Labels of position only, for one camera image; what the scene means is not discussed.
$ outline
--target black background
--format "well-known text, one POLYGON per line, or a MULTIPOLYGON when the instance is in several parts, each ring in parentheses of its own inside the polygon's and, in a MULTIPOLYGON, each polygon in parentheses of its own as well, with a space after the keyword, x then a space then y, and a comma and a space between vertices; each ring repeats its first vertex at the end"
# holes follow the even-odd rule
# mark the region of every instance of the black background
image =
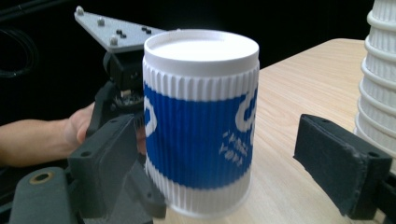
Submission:
MULTIPOLYGON (((0 10, 17 2, 2 0, 0 10)), ((18 119, 67 118, 91 103, 108 81, 102 66, 106 52, 75 21, 77 6, 164 30, 206 28, 245 35, 259 43, 263 68, 333 38, 364 39, 369 34, 366 16, 373 3, 374 0, 70 0, 0 21, 0 27, 10 26, 28 34, 39 52, 34 72, 0 78, 0 125, 18 119)), ((23 61, 17 52, 12 45, 0 42, 0 69, 7 68, 9 61, 23 61)))

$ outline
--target table surface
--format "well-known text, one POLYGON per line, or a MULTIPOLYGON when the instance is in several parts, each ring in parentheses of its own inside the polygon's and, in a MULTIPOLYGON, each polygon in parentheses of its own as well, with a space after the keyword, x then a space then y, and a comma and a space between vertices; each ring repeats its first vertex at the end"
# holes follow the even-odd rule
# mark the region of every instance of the table surface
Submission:
POLYGON ((343 217, 293 158, 302 114, 329 119, 353 132, 366 53, 362 40, 334 39, 263 68, 251 191, 245 203, 227 217, 209 220, 168 209, 166 219, 154 223, 377 223, 380 215, 372 221, 343 217))

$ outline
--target screw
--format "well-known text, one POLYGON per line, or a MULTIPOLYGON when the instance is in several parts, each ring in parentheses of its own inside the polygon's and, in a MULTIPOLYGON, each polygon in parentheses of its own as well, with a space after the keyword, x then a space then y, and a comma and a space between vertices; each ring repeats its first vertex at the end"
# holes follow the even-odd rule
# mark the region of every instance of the screw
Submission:
POLYGON ((79 16, 84 15, 84 9, 83 9, 81 6, 78 6, 78 7, 76 8, 76 12, 77 12, 77 14, 78 14, 79 16))
POLYGON ((102 17, 99 17, 98 26, 104 26, 104 25, 105 25, 105 19, 103 19, 102 17))
POLYGON ((112 35, 112 36, 110 37, 110 45, 115 46, 115 45, 118 44, 118 42, 119 42, 119 40, 117 39, 117 36, 116 36, 116 35, 112 35))

